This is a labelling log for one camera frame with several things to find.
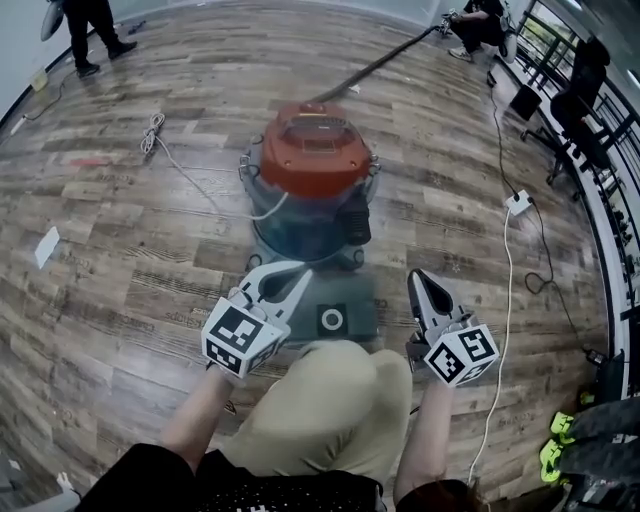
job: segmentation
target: green shoe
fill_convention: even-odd
[[[569,428],[571,428],[572,423],[573,416],[569,416],[568,414],[564,414],[562,412],[557,412],[553,417],[553,421],[551,422],[551,433],[559,436],[560,442],[562,444],[571,444],[575,441],[575,439],[567,437],[567,433],[569,432]]]
[[[562,454],[563,446],[549,439],[547,444],[540,450],[540,478],[545,483],[553,483],[560,478],[560,470],[555,469],[556,461]]]

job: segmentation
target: black cable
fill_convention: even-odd
[[[24,115],[23,117],[27,120],[27,121],[36,121],[37,119],[40,119],[42,117],[42,115],[49,110],[51,107],[53,107],[56,103],[58,103],[61,99],[62,99],[62,89],[64,89],[64,82],[67,78],[69,78],[71,75],[73,75],[76,71],[73,70],[71,73],[69,73],[67,76],[65,76],[62,79],[62,82],[60,82],[60,86],[58,87],[58,97],[53,100],[51,103],[49,103],[46,107],[44,107],[42,109],[42,111],[34,117],[29,117],[27,115]]]
[[[549,285],[553,285],[555,287],[556,291],[558,292],[558,297],[560,297],[560,302],[562,303],[562,308],[564,309],[564,312],[567,315],[567,320],[569,320],[569,324],[571,324],[571,328],[573,329],[573,333],[575,334],[576,339],[579,341],[580,337],[578,336],[578,330],[576,329],[576,326],[573,323],[573,320],[571,320],[571,315],[569,315],[569,310],[567,309],[567,305],[564,302],[564,297],[562,295],[562,290],[560,289],[560,287],[558,286],[558,283],[556,283],[555,279],[554,279],[553,264],[551,262],[551,253],[549,252],[549,246],[547,245],[547,240],[546,240],[546,238],[544,236],[544,222],[542,222],[542,215],[540,215],[540,210],[538,209],[538,205],[533,200],[533,198],[531,199],[531,204],[536,209],[536,212],[538,214],[538,218],[540,219],[541,234],[542,234],[542,244],[544,245],[545,251],[547,251],[547,261],[549,262],[549,271],[550,271],[551,276],[549,277],[549,279],[545,280],[537,272],[529,272],[526,276],[524,276],[524,285],[527,287],[527,290],[529,290],[529,292],[532,293],[533,295],[540,295],[540,293],[542,293],[542,290],[544,290]],[[529,285],[529,278],[530,277],[536,277],[540,281],[540,286],[535,290]]]
[[[491,89],[491,103],[493,103],[493,120],[496,123],[496,129],[498,130],[498,147],[500,148],[500,157],[499,157],[499,162],[500,162],[500,172],[502,174],[502,181],[504,181],[509,188],[511,189],[511,192],[513,192],[514,196],[518,195],[518,191],[513,188],[513,185],[509,182],[509,180],[507,179],[507,175],[504,172],[504,166],[502,165],[502,132],[500,131],[500,123],[498,123],[498,117],[497,117],[497,112],[498,112],[498,104],[496,103],[496,100],[493,98],[493,86],[489,85],[489,88]]]

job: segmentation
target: fiducial marker cube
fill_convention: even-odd
[[[283,332],[221,298],[202,328],[202,353],[243,379],[278,350]]]
[[[449,387],[478,378],[500,356],[486,325],[443,334],[424,361]]]

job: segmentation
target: chair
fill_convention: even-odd
[[[561,135],[566,142],[560,144],[545,128],[536,132],[525,130],[520,135],[522,140],[531,135],[555,153],[556,162],[553,171],[547,177],[549,185],[560,174],[563,166],[566,169],[573,168],[568,154],[572,144],[575,144],[573,157],[579,158],[583,154],[586,158],[580,166],[582,172],[589,167],[606,169],[611,166],[611,160],[607,155],[607,147],[610,144],[603,145],[601,142],[604,137],[611,135],[611,130],[593,110],[598,91],[607,76],[605,68],[610,62],[609,52],[595,37],[591,37],[587,42],[579,41],[569,84],[551,99],[551,115],[562,126]],[[594,133],[585,122],[587,116],[591,116],[602,130]]]

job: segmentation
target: wooden floor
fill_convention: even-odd
[[[149,117],[174,157],[225,210],[247,211],[236,168],[252,134],[286,100],[304,100],[417,32],[390,20],[313,4],[234,2],[148,18],[140,48],[102,72],[67,80],[62,100],[0,146],[0,449],[32,476],[23,500],[55,492],[66,471],[85,491],[132,443],[153,442],[204,371],[199,328],[238,282],[252,246],[250,224],[212,215],[209,203],[161,152],[139,150]],[[35,113],[51,92],[30,98]],[[447,278],[504,341],[509,194],[500,178],[486,67],[452,59],[430,37],[341,101],[383,166],[372,203],[366,270],[377,279],[381,341],[404,351],[415,329],[407,271]],[[477,467],[488,499],[539,487],[537,452],[552,413],[592,378],[580,347],[605,349],[600,266],[587,216],[551,189],[548,152],[518,134],[504,112],[515,92],[499,74],[495,97],[509,179],[540,206],[558,297],[532,296],[524,275],[548,275],[535,213],[514,218],[514,292],[502,396]],[[42,270],[33,251],[47,230],[62,237]],[[231,435],[286,372],[285,350],[234,393]],[[450,474],[466,478],[495,393],[498,365],[456,394]],[[414,401],[424,376],[416,376]]]

